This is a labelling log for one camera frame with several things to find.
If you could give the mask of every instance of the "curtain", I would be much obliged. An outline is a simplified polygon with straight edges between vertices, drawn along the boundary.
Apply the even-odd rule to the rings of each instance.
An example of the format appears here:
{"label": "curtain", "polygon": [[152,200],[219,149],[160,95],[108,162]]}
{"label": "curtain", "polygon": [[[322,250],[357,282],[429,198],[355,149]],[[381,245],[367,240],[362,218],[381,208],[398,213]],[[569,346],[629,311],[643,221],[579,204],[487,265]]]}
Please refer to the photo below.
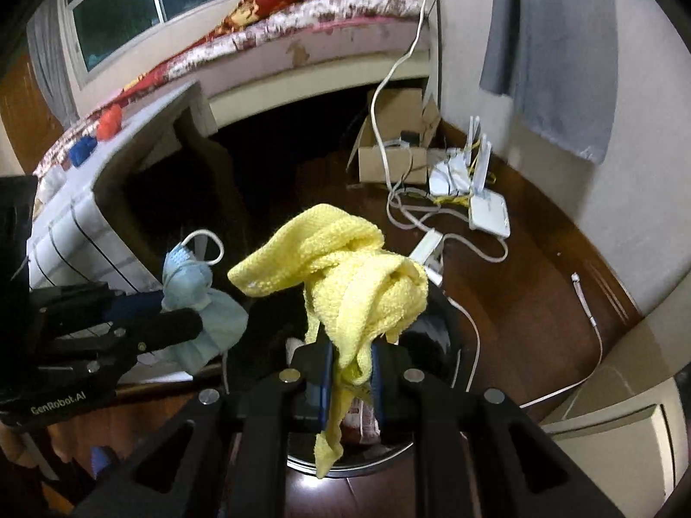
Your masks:
{"label": "curtain", "polygon": [[614,0],[493,0],[479,86],[534,133],[601,164],[618,91]]}
{"label": "curtain", "polygon": [[44,0],[26,25],[36,81],[55,118],[66,130],[79,119],[60,38],[57,0]]}

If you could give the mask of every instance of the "screw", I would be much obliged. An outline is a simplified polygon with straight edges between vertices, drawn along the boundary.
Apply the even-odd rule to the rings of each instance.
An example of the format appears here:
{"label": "screw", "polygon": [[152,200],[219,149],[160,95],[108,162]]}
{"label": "screw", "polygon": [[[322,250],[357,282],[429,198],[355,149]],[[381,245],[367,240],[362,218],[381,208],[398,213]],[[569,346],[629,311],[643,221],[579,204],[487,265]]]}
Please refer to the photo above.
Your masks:
{"label": "screw", "polygon": [[279,379],[285,383],[293,383],[300,379],[300,372],[295,368],[286,368],[279,373]]}
{"label": "screw", "polygon": [[203,389],[199,392],[201,404],[213,404],[220,399],[220,394],[216,389]]}
{"label": "screw", "polygon": [[425,373],[417,368],[408,368],[403,372],[403,377],[412,383],[420,383],[425,379]]}
{"label": "screw", "polygon": [[504,402],[504,399],[506,396],[499,391],[499,389],[494,389],[491,387],[485,392],[485,399],[489,401],[489,403],[493,404],[501,404]]}

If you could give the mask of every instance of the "window frame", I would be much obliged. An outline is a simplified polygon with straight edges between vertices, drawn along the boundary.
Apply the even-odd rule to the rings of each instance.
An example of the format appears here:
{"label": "window frame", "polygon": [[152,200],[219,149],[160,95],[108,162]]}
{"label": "window frame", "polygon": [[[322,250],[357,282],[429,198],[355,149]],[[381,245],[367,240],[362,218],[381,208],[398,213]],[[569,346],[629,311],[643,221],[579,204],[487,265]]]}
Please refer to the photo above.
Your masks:
{"label": "window frame", "polygon": [[108,68],[111,67],[115,61],[125,55],[128,51],[132,50],[132,48],[136,47],[142,41],[145,41],[151,36],[155,36],[159,31],[165,29],[165,27],[168,25],[173,25],[177,21],[189,18],[189,16],[201,12],[207,7],[222,3],[226,0],[209,0],[208,2],[204,2],[203,4],[200,4],[192,9],[188,9],[184,13],[181,13],[172,19],[167,18],[162,0],[153,0],[156,7],[156,12],[158,14],[158,23],[146,31],[138,34],[136,37],[131,38],[125,44],[114,50],[110,55],[108,55],[107,58],[104,58],[101,62],[94,66],[92,70],[88,70],[86,68],[84,54],[82,53],[82,46],[79,43],[79,36],[77,35],[77,25],[75,23],[73,11],[74,8],[84,2],[84,0],[72,0],[70,3],[67,0],[58,1],[61,3],[61,22],[65,27],[61,33],[63,36],[63,45],[67,48],[70,62],[72,63],[72,67],[75,72],[77,85],[79,86],[79,89],[83,89],[84,86],[98,78],[98,76],[108,70]]}

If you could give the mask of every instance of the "light blue cloth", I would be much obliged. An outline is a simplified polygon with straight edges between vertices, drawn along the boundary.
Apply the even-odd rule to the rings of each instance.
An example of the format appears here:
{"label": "light blue cloth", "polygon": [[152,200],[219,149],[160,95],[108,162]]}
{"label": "light blue cloth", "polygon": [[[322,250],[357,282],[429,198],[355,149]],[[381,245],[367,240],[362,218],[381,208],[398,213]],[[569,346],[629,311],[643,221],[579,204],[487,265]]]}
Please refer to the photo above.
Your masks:
{"label": "light blue cloth", "polygon": [[247,312],[225,292],[212,288],[209,265],[181,243],[163,263],[163,311],[192,308],[204,329],[196,339],[166,347],[161,355],[195,374],[214,356],[234,346],[247,328]]}

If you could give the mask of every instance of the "power strip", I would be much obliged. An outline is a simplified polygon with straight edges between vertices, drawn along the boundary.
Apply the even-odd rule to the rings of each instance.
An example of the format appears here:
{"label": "power strip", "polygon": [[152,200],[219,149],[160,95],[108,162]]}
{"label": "power strip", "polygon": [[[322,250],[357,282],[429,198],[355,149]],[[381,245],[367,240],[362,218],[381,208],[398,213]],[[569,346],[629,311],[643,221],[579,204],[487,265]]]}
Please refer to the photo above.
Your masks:
{"label": "power strip", "polygon": [[441,255],[443,240],[444,236],[433,228],[423,236],[409,255],[410,259],[423,266],[429,280],[437,286],[441,286],[442,276],[430,267],[430,264],[438,266],[436,257]]}

